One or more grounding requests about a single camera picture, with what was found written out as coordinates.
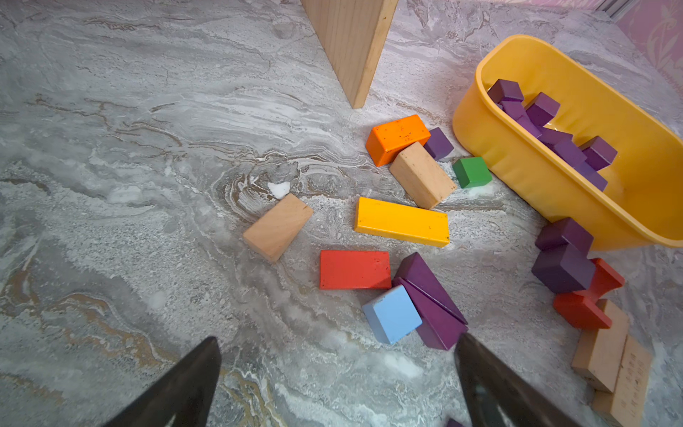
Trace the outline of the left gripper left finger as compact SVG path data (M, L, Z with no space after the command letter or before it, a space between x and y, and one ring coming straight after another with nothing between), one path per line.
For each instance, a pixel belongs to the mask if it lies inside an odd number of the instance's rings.
M208 336L108 426L205 426L222 364L217 338Z

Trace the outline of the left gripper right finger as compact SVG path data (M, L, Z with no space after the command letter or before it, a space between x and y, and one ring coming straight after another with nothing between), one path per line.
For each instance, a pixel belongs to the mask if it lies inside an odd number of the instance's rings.
M455 347L455 366L473 426L578 425L469 333Z

